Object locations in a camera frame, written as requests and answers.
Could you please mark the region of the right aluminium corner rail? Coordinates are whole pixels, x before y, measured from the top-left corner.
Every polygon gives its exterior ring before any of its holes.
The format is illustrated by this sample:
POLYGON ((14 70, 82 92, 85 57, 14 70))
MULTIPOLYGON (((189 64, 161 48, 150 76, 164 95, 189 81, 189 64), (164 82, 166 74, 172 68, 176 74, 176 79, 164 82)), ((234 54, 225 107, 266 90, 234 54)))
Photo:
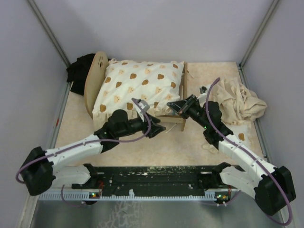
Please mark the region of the right aluminium corner rail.
POLYGON ((265 32, 268 24, 270 23, 271 19, 273 18, 273 16, 275 15, 279 5, 281 3, 281 0, 273 0, 271 2, 271 5, 269 7, 269 9, 267 10, 261 24, 259 25, 252 41, 250 42, 249 47, 247 48, 241 62, 239 63, 239 69, 243 69, 246 65, 246 63, 248 62, 248 60, 250 59, 251 55, 253 54, 254 50, 256 49, 260 39, 263 36, 263 33, 265 32))

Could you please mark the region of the aluminium corner rail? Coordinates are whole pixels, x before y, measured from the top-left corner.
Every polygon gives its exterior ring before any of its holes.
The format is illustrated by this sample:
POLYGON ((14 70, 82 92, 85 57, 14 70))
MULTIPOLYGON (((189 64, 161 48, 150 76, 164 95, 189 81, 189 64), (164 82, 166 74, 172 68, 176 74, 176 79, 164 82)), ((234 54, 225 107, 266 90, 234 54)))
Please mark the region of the aluminium corner rail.
POLYGON ((271 2, 271 5, 269 7, 269 9, 267 10, 261 24, 259 25, 252 41, 250 42, 249 47, 247 48, 241 62, 239 63, 239 69, 243 69, 246 65, 246 63, 248 62, 248 60, 250 59, 251 55, 253 54, 254 50, 256 49, 260 39, 263 36, 263 33, 265 32, 268 24, 270 23, 271 19, 273 18, 273 16, 275 15, 279 5, 281 3, 281 0, 273 0, 271 2))
POLYGON ((38 19, 39 23, 41 24, 42 28, 44 29, 44 31, 47 34, 48 38, 50 39, 51 43, 53 44, 55 50, 61 57, 62 61, 64 62, 66 67, 69 67, 71 65, 70 61, 68 60, 67 55, 65 54, 63 48, 61 47, 60 43, 58 42, 54 32, 52 31, 52 29, 49 26, 45 17, 43 16, 37 3, 34 0, 28 0, 27 3, 29 4, 30 8, 32 9, 34 15, 38 19))

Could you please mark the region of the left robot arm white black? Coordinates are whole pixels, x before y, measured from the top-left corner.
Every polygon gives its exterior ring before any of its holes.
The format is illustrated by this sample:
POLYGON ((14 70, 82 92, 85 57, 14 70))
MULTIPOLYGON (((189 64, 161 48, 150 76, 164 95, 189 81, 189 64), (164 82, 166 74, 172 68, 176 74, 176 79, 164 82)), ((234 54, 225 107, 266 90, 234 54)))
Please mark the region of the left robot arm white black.
POLYGON ((153 138, 165 131, 160 120, 149 114, 129 120, 127 112, 116 110, 102 128, 92 135, 63 146, 43 150, 40 146, 32 149, 17 173, 31 196, 37 196, 55 184, 85 185, 92 189, 98 185, 99 177, 85 165, 78 169, 70 167, 72 162, 91 155, 101 154, 123 143, 125 136, 142 132, 144 137, 153 138))

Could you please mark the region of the bear print white cushion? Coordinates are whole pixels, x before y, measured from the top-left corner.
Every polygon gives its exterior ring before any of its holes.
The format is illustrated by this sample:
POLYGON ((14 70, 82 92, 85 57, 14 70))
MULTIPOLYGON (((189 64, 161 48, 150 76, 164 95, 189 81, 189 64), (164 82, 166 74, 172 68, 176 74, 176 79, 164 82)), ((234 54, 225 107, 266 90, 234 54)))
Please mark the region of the bear print white cushion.
POLYGON ((174 115, 167 103, 181 100, 185 72, 185 62, 111 59, 92 111, 94 129, 101 128, 118 109, 125 110, 128 118, 135 118, 133 98, 146 101, 150 107, 147 112, 152 116, 174 115))

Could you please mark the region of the cream crumpled blanket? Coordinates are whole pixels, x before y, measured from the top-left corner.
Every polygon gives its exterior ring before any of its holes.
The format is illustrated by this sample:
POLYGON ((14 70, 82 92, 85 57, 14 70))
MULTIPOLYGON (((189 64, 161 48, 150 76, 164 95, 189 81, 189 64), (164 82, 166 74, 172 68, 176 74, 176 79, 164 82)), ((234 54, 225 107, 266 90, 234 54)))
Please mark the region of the cream crumpled blanket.
POLYGON ((211 97, 212 101, 218 102, 222 121, 227 124, 253 122, 263 116, 267 108, 265 101, 236 78, 221 79, 213 86, 211 97))

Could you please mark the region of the small bear print cloth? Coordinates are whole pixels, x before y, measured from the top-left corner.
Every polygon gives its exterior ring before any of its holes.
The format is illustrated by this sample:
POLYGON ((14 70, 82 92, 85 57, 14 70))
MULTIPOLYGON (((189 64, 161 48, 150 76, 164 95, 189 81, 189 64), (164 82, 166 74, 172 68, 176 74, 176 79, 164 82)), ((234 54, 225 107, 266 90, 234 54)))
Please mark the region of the small bear print cloth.
MULTIPOLYGON (((243 122, 241 125, 234 125, 234 124, 227 124, 226 125, 233 134, 239 140, 238 144, 242 143, 246 147, 249 147, 251 142, 249 141, 249 135, 251 132, 251 123, 250 122, 243 122)), ((208 143, 203 144, 202 149, 208 151, 211 154, 218 154, 219 151, 213 146, 208 143)))

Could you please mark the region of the black cloth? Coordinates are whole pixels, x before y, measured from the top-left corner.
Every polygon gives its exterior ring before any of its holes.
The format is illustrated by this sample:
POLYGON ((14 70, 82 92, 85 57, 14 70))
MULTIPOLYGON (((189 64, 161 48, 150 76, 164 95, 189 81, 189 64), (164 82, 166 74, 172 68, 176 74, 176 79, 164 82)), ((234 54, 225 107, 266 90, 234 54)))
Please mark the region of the black cloth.
POLYGON ((77 58, 67 69, 67 82, 72 83, 71 92, 84 95, 86 78, 95 57, 95 53, 77 58))

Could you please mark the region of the left aluminium corner rail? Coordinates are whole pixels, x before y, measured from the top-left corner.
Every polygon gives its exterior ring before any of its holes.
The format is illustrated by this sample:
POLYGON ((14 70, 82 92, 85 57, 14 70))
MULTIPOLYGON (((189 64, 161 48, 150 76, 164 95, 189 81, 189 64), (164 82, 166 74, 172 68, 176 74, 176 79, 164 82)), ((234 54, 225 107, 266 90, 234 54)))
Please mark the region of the left aluminium corner rail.
POLYGON ((61 57, 62 61, 64 62, 66 67, 69 67, 71 65, 70 61, 68 60, 67 55, 65 54, 63 48, 61 47, 60 43, 58 42, 54 32, 52 31, 52 29, 49 26, 45 17, 43 16, 37 3, 34 0, 28 0, 27 3, 29 4, 30 8, 32 9, 34 15, 38 19, 39 23, 41 24, 42 28, 44 29, 44 31, 47 34, 48 38, 50 39, 51 43, 53 44, 55 50, 61 57))

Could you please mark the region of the wooden pet bed frame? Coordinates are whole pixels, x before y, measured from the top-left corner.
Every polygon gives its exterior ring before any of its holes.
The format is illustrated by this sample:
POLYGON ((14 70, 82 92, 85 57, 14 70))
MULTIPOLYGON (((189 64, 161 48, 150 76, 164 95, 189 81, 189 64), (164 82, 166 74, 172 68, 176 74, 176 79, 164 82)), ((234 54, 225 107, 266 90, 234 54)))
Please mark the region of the wooden pet bed frame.
MULTIPOLYGON (((95 54, 91 67, 89 69, 87 79, 85 82, 85 105, 87 112, 93 119, 92 111, 95 105, 96 98, 98 96, 99 90, 102 83, 105 80, 105 70, 109 65, 109 61, 106 54, 99 51, 95 54)), ((183 82, 181 84, 181 100, 187 96, 187 79, 188 79, 188 65, 186 63, 186 72, 183 76, 183 82)), ((185 119, 179 117, 177 114, 166 115, 166 116, 156 116, 162 122, 165 123, 177 123, 181 124, 182 129, 185 128, 185 119)))

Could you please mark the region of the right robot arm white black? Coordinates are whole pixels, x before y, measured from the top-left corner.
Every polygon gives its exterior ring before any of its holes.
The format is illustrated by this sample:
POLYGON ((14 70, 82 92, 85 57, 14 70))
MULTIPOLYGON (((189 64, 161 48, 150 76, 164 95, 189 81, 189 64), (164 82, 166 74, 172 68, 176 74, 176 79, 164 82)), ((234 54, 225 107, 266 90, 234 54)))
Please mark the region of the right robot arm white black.
POLYGON ((219 152, 229 156, 241 167, 222 163, 214 168, 213 184, 218 188, 230 185, 249 195, 259 208, 267 215, 273 216, 287 207, 296 198, 291 172, 268 163, 249 150, 224 125, 222 113, 217 102, 208 101, 200 105, 196 96, 185 100, 168 102, 168 107, 180 117, 191 118, 204 128, 206 141, 219 152))

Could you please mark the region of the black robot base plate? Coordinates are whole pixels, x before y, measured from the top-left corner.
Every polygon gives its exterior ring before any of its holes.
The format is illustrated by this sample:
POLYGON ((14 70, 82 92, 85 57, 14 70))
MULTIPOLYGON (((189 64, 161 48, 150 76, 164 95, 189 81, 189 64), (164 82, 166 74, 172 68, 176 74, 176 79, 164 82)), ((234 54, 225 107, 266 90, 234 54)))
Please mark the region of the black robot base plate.
POLYGON ((228 188, 212 165, 86 167, 89 180, 72 188, 101 190, 103 196, 128 196, 130 190, 138 197, 204 196, 207 190, 228 188))

